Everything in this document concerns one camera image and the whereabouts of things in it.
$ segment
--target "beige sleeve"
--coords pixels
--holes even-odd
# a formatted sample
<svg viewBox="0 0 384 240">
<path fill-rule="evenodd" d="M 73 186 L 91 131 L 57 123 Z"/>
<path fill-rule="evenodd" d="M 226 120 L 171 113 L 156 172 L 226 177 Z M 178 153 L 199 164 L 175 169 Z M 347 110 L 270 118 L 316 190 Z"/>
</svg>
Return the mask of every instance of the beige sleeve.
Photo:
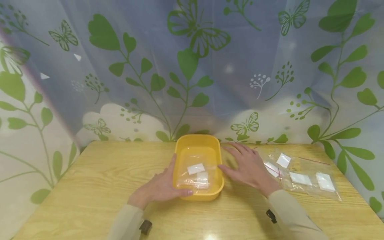
<svg viewBox="0 0 384 240">
<path fill-rule="evenodd" d="M 296 199 L 286 191 L 276 191 L 268 197 L 268 200 L 278 225 L 290 239 L 328 239 L 325 233 L 309 218 Z"/>
<path fill-rule="evenodd" d="M 107 240 L 139 240 L 142 217 L 143 210 L 124 205 L 109 230 Z"/>
</svg>

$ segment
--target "finger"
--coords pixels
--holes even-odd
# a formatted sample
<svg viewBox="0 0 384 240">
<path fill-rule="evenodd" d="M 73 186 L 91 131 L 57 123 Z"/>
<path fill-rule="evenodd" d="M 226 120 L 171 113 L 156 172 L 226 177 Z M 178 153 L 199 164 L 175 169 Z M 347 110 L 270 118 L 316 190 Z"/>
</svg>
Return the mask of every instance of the finger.
<svg viewBox="0 0 384 240">
<path fill-rule="evenodd" d="M 218 167 L 220 168 L 221 171 L 223 171 L 223 173 L 227 176 L 229 176 L 230 178 L 232 178 L 233 180 L 238 180 L 239 179 L 239 172 L 236 171 L 236 170 L 233 170 L 232 168 L 226 166 L 226 165 L 218 165 Z"/>
</svg>

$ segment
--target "wooden table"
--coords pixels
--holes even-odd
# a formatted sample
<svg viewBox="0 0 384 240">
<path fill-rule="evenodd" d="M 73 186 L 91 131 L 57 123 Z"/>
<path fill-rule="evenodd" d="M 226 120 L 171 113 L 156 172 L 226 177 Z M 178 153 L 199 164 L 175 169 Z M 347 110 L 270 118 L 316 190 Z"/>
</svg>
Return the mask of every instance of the wooden table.
<svg viewBox="0 0 384 240">
<path fill-rule="evenodd" d="M 279 145 L 284 153 L 330 163 L 314 145 Z M 276 145 L 259 146 L 264 152 Z M 92 142 L 13 240 L 104 240 L 128 196 L 170 161 L 174 143 Z M 229 158 L 223 151 L 223 160 Z M 342 202 L 292 193 L 330 239 L 383 239 L 384 224 L 333 165 Z M 149 240 L 284 239 L 264 197 L 226 180 L 218 199 L 152 204 Z"/>
</svg>

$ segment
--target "yellow plastic tray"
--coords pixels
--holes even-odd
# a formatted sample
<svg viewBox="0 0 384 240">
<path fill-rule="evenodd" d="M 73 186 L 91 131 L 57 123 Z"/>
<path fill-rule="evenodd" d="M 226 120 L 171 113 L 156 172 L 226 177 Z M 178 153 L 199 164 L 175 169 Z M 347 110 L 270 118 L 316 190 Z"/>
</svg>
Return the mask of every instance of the yellow plastic tray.
<svg viewBox="0 0 384 240">
<path fill-rule="evenodd" d="M 209 163 L 212 163 L 212 165 L 222 164 L 220 142 L 217 140 L 217 138 L 211 135 L 184 135 L 177 140 L 175 153 L 177 154 L 177 158 L 173 174 L 174 187 L 177 187 L 176 181 L 179 172 L 180 162 L 183 161 L 186 156 L 190 156 L 193 154 L 204 154 L 207 157 L 207 161 Z M 216 168 L 214 180 L 212 182 L 212 186 L 209 188 L 209 192 L 196 193 L 193 196 L 184 197 L 182 199 L 190 201 L 212 201 L 218 197 L 223 187 L 223 173 L 219 168 Z"/>
</svg>

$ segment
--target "clear plastic bag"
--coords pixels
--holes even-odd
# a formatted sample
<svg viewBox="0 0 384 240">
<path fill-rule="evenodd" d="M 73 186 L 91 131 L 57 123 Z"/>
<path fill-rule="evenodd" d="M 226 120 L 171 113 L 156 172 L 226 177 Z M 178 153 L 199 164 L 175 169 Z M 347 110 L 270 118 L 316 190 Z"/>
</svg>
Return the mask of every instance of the clear plastic bag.
<svg viewBox="0 0 384 240">
<path fill-rule="evenodd" d="M 196 193 L 208 193 L 212 187 L 217 165 L 204 154 L 183 155 L 178 168 L 176 186 Z"/>
</svg>

